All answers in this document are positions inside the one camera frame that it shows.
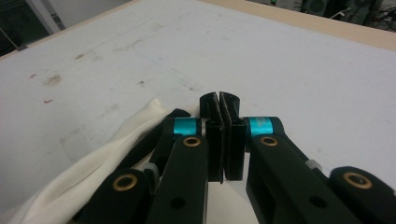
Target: white table surface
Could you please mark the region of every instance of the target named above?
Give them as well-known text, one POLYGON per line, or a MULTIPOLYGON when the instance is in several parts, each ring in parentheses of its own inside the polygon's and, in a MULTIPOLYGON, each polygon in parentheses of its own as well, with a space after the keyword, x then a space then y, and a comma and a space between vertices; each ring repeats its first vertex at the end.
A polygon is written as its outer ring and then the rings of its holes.
POLYGON ((200 1, 137 1, 0 60, 0 213, 148 100, 211 91, 239 96, 241 116, 280 117, 326 175, 356 166, 395 189, 395 64, 391 50, 200 1))

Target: white cloth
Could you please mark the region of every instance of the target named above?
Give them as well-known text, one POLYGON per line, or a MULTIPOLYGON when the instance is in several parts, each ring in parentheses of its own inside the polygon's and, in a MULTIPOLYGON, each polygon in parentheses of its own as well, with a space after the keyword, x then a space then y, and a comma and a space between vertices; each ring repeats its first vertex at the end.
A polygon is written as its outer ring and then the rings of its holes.
MULTIPOLYGON (((197 106, 188 109, 196 114, 197 106)), ((87 155, 24 203, 8 224, 64 224, 88 202, 136 143, 168 114, 158 99, 127 119, 103 147, 87 155)), ((209 184, 207 223, 257 223, 251 206, 224 183, 209 184)))
POLYGON ((64 224, 91 198, 135 144, 166 116, 158 99, 127 119, 109 143, 84 157, 27 201, 9 224, 64 224))

